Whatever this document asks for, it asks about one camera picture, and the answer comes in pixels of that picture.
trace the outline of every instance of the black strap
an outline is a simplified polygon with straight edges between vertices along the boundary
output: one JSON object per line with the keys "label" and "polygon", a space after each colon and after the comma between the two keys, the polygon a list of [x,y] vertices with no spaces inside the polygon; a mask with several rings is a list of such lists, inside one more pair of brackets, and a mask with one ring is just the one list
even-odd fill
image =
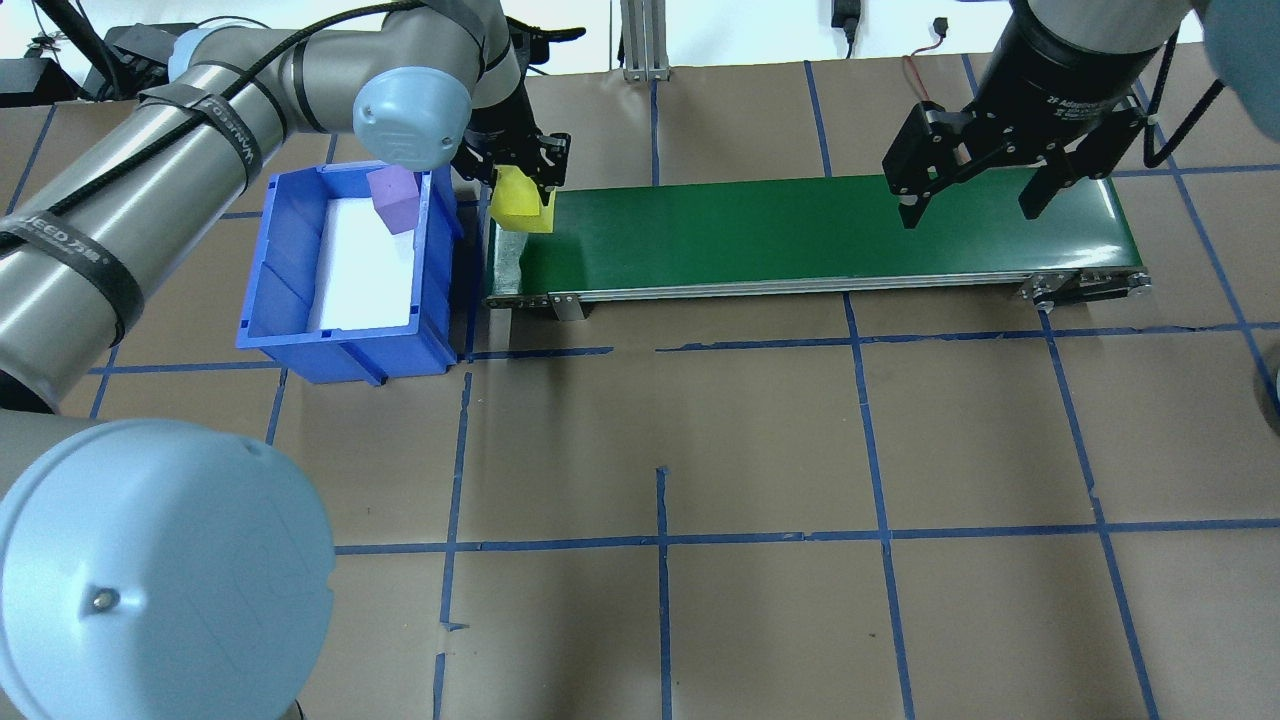
{"label": "black strap", "polygon": [[142,105],[161,102],[204,115],[239,155],[241,164],[244,165],[244,190],[248,190],[262,172],[262,150],[257,145],[257,138],[223,96],[178,82],[152,87],[138,96],[145,97]]}
{"label": "black strap", "polygon": [[133,273],[108,249],[63,218],[46,210],[31,215],[9,215],[0,220],[0,247],[14,241],[24,242],[76,270],[102,293],[115,310],[113,347],[124,340],[124,333],[142,316],[146,297]]}
{"label": "black strap", "polygon": [[[196,63],[192,67],[193,68],[198,68],[201,65],[209,65],[211,68],[221,68],[224,70],[230,70],[230,72],[236,73],[237,76],[244,76],[244,74],[247,74],[244,72],[244,68],[233,65],[233,64],[230,64],[230,63],[228,63],[225,60],[201,60],[201,61]],[[255,78],[250,78],[248,82],[250,82],[250,85],[252,85],[253,87],[256,87],[259,92],[262,94],[262,97],[266,97],[268,102],[271,104],[271,109],[275,110],[275,117],[280,119],[280,132],[284,133],[284,135],[289,135],[289,119],[287,117],[284,117],[284,108],[282,108],[280,106],[280,101],[275,99],[275,94],[273,94],[270,90],[268,90],[266,86],[262,85],[262,81],[257,79],[256,77]]]}
{"label": "black strap", "polygon": [[471,36],[471,40],[475,41],[476,47],[480,49],[480,74],[477,76],[477,79],[480,77],[484,77],[485,73],[484,40],[488,32],[485,32],[484,20],[480,19],[480,15],[477,15],[475,10],[472,10],[460,0],[419,0],[419,3],[421,3],[424,8],[435,10],[440,15],[444,15],[445,18],[453,20],[454,24],[465,29],[466,33]]}
{"label": "black strap", "polygon": [[307,83],[302,63],[302,58],[307,53],[307,40],[310,38],[303,38],[289,56],[289,67],[292,68],[289,74],[293,76],[293,95],[298,97],[298,109],[302,110],[302,118],[311,126],[311,129],[319,133],[328,133],[329,131],[324,129],[320,126],[320,120],[316,119],[315,110],[311,109],[311,101],[307,100]]}

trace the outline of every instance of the purple block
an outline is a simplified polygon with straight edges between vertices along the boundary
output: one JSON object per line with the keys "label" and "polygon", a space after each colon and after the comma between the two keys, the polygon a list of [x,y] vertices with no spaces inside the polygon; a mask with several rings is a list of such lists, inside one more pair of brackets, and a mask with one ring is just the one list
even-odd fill
{"label": "purple block", "polygon": [[387,229],[397,234],[417,227],[421,196],[413,173],[399,165],[387,165],[367,177],[374,210]]}

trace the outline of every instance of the white wall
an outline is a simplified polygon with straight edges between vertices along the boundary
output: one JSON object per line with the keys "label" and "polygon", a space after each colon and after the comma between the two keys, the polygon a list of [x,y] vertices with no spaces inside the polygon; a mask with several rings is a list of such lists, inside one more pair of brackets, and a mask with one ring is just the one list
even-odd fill
{"label": "white wall", "polygon": [[[273,27],[301,27],[325,15],[357,8],[360,0],[82,0],[102,33],[113,26],[198,22],[219,14],[243,14]],[[582,26],[588,35],[553,47],[543,67],[554,74],[602,72],[614,67],[620,32],[618,0],[504,0],[507,14],[541,27]],[[855,56],[882,58],[933,42],[934,17],[950,19],[951,33],[940,53],[987,53],[1009,19],[1001,1],[864,0]],[[831,0],[668,0],[668,55],[673,65],[736,65],[826,60],[845,56],[844,33],[832,29]],[[46,20],[46,27],[52,29]],[[376,18],[344,27],[376,28]],[[0,56],[18,58],[36,22],[28,0],[0,4]],[[1198,41],[1199,23],[1188,18],[1183,40]],[[67,70],[82,79],[88,63],[70,44],[61,53]]]}

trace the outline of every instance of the screw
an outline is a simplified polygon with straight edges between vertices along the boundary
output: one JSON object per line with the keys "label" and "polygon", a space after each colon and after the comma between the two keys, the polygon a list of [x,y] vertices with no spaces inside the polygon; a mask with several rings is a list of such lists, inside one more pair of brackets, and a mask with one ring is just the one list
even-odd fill
{"label": "screw", "polygon": [[120,593],[111,588],[102,588],[93,594],[93,610],[105,612],[120,603]]}

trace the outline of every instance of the blue plastic bin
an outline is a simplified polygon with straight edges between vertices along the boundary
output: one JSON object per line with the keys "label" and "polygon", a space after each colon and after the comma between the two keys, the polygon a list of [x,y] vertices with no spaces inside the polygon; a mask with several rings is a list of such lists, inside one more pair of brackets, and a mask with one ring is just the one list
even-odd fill
{"label": "blue plastic bin", "polygon": [[434,375],[457,361],[449,346],[453,246],[462,237],[448,168],[420,174],[410,322],[399,328],[307,332],[329,200],[369,197],[383,163],[319,165],[271,177],[236,347],[261,350],[312,383]]}

